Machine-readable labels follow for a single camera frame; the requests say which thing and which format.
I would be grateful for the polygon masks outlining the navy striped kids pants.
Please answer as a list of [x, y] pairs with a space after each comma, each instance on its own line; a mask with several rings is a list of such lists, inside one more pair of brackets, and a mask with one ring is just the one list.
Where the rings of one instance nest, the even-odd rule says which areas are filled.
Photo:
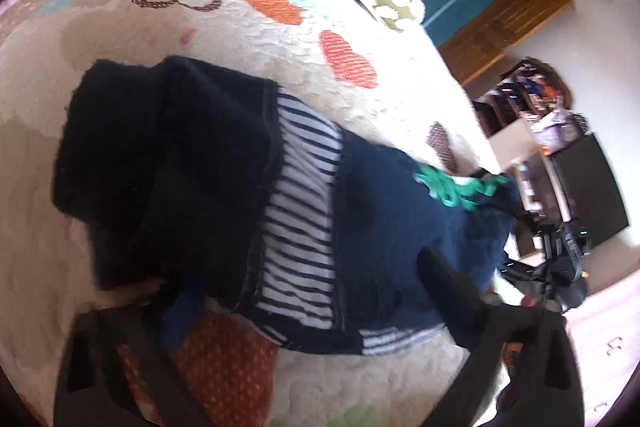
[[104, 291], [177, 289], [166, 343], [213, 299], [285, 349], [375, 357], [440, 323], [421, 249], [488, 286], [518, 189], [370, 143], [274, 81], [172, 56], [85, 72], [52, 199], [87, 227]]

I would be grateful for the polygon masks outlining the black cabinet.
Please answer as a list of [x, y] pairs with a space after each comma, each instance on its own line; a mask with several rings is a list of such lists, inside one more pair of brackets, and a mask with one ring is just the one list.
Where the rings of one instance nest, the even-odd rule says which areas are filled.
[[570, 214], [587, 230], [592, 247], [624, 231], [626, 208], [614, 173], [594, 133], [551, 156]]

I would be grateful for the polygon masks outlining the cluttered white shelf unit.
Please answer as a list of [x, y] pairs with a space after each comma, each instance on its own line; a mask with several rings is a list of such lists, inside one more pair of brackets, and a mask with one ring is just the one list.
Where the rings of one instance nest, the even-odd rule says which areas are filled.
[[568, 222], [575, 205], [552, 156], [590, 132], [572, 111], [573, 95], [549, 64], [525, 57], [472, 101], [500, 168], [514, 176], [524, 209], [542, 221]]

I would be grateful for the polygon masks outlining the wooden framed teal door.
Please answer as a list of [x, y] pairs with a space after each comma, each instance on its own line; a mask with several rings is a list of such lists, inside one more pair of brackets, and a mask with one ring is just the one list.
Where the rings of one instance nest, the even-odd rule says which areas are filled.
[[451, 75], [466, 86], [573, 0], [422, 0], [422, 27]]

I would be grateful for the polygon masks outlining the heart patterned quilt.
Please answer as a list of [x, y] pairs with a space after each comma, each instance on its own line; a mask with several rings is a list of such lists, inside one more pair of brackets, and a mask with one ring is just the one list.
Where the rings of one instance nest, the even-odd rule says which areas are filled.
[[496, 170], [469, 98], [420, 27], [354, 0], [6, 0], [1, 8], [1, 366], [44, 423], [72, 315], [106, 305], [84, 228], [51, 202], [53, 161], [81, 75], [100, 58], [184, 55], [276, 80], [363, 138], [462, 172]]

